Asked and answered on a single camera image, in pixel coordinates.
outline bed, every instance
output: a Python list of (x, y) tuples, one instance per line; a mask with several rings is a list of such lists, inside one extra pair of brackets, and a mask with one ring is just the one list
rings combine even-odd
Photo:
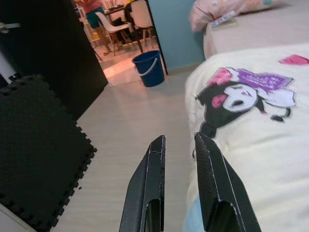
[(309, 228), (309, 43), (217, 54), (186, 83), (193, 170), (184, 231), (201, 232), (194, 134), (239, 175), (263, 232)]
[(285, 0), (277, 8), (236, 17), (238, 25), (204, 31), (205, 58), (241, 49), (309, 41), (309, 1)]

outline door handle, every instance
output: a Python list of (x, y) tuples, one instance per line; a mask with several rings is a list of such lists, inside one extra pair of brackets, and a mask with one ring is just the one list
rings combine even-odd
[(0, 33), (2, 34), (7, 34), (10, 32), (9, 29), (11, 28), (19, 28), (20, 24), (19, 23), (10, 23), (10, 24), (4, 24), (0, 22)]

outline table leg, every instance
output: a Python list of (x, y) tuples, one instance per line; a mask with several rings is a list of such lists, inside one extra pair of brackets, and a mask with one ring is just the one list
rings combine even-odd
[(143, 53), (143, 48), (141, 47), (139, 35), (137, 34), (137, 31), (135, 29), (135, 25), (133, 23), (131, 23), (131, 25), (132, 25), (132, 29), (133, 29), (133, 32), (134, 32), (135, 39), (136, 39), (137, 44), (139, 45), (139, 48), (140, 48), (140, 52)]

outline pink pillow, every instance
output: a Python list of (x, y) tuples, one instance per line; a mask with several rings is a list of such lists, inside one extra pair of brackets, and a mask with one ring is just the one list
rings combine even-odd
[(192, 31), (201, 31), (207, 23), (235, 11), (237, 14), (274, 7), (283, 0), (196, 0), (191, 10)]

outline person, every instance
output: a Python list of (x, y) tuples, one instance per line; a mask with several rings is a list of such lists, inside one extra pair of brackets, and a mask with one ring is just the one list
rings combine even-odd
[[(109, 41), (106, 38), (105, 32), (103, 32), (100, 29), (100, 24), (99, 24), (100, 19), (96, 15), (96, 12), (101, 12), (102, 14), (104, 13), (104, 10), (102, 9), (100, 0), (74, 0), (74, 2), (76, 4), (82, 6), (83, 9), (85, 10), (88, 23), (90, 24), (91, 28), (93, 28), (97, 32), (99, 38), (101, 39), (103, 45), (105, 46), (105, 48), (107, 50), (104, 53), (104, 55), (105, 56), (108, 55), (111, 52), (111, 49), (108, 46)], [(116, 35), (110, 34), (110, 36), (114, 41), (116, 41), (116, 43), (118, 45), (119, 41), (118, 41)]]

